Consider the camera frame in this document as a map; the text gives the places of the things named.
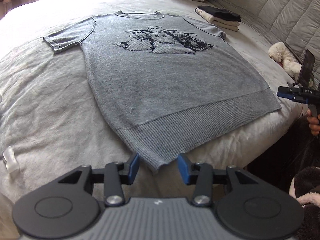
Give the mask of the person's right hand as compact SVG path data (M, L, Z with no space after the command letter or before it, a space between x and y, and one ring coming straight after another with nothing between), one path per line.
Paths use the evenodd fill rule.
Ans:
M311 129L311 134L314 136L318 136L320 132L319 125L319 115L317 117L312 116L312 112L310 109L307 110L307 120L309 122L309 127Z

